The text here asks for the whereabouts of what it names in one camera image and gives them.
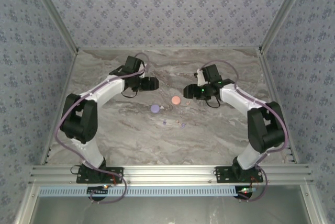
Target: aluminum rail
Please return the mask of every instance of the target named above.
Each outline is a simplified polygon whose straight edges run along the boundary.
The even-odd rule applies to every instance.
[[[248,183],[218,184],[213,174],[215,166],[219,165],[124,165],[122,167],[125,168],[124,178],[129,186],[248,185]],[[76,175],[70,173],[71,167],[70,165],[34,166],[29,184],[78,185]],[[307,164],[263,164],[262,168],[268,176],[269,185],[305,185],[314,182],[311,169]],[[76,173],[77,167],[74,167],[72,171]]]

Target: aluminum frame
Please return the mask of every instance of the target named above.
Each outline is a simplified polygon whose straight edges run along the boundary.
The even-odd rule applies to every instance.
[[[213,174],[217,165],[126,165],[124,178],[131,186],[237,186],[248,183],[216,183]],[[32,169],[28,189],[21,205],[15,224],[26,224],[32,219],[34,207],[40,187],[63,186],[78,187],[76,175],[71,174],[70,165],[38,165]],[[327,223],[320,214],[321,205],[315,199],[314,179],[308,164],[263,164],[267,173],[269,186],[300,185],[304,194],[305,204],[312,223]]]

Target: wall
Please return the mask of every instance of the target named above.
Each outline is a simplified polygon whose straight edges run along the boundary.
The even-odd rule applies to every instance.
[[[41,160],[71,59],[40,0],[0,0],[0,223]]]
[[[335,2],[297,0],[267,59],[300,161],[314,176],[335,223]]]
[[[79,47],[258,46],[283,0],[53,0]]]

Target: gray marble table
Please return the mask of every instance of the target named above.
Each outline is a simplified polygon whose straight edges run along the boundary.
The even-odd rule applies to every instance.
[[[68,93],[82,93],[124,64],[135,50],[92,50],[80,52],[74,66]],[[183,98],[183,88],[196,83],[193,73],[204,63],[225,59],[240,74],[239,86],[251,95],[268,101],[269,93],[259,59],[254,50],[148,50],[151,68],[148,76],[159,79],[159,89],[140,92],[129,99],[117,95],[98,112],[96,140],[109,165],[140,164],[231,164],[248,144],[247,119],[228,104],[208,107],[204,101]],[[223,79],[235,79],[230,67],[217,63]],[[180,105],[171,98],[179,96]],[[160,113],[152,104],[163,106]],[[176,121],[186,126],[182,129]],[[60,139],[71,142],[60,132]],[[55,141],[48,164],[78,164],[80,159]],[[264,162],[282,163],[280,153]]]

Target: orange disc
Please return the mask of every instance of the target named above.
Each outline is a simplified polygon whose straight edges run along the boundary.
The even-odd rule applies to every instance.
[[[178,105],[178,104],[180,104],[180,102],[181,102],[182,100],[180,99],[180,97],[178,97],[178,96],[174,96],[174,97],[172,97],[171,101],[172,101],[172,103],[173,103],[174,105]]]

